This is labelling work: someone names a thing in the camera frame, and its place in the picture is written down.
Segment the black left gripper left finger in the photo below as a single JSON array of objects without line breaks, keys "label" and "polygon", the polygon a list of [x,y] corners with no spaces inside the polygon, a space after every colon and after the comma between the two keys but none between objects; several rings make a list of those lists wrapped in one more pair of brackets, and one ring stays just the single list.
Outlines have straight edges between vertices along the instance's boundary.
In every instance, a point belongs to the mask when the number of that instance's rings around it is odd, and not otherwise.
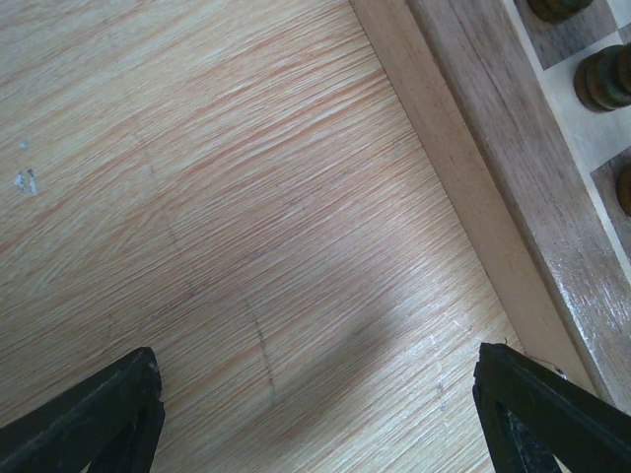
[{"label": "black left gripper left finger", "polygon": [[3,472],[148,472],[166,418],[154,351],[138,348],[1,428]]}]

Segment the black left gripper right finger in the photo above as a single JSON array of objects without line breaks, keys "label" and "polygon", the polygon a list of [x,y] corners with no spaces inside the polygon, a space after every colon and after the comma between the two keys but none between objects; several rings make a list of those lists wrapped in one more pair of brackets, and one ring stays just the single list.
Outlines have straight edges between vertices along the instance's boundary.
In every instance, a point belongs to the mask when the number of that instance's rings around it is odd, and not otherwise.
[{"label": "black left gripper right finger", "polygon": [[630,470],[630,416],[505,344],[480,345],[472,394],[497,472]]}]

